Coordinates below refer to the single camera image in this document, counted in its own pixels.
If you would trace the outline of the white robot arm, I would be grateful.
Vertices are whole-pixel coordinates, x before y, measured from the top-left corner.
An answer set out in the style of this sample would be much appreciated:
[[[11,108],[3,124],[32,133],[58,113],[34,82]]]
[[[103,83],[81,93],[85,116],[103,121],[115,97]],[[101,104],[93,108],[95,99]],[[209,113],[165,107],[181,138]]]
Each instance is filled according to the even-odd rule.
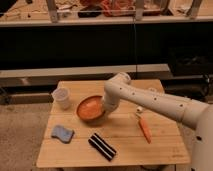
[[[127,73],[118,73],[104,83],[103,110],[113,112],[121,99],[193,129],[191,171],[213,171],[213,104],[133,87]]]

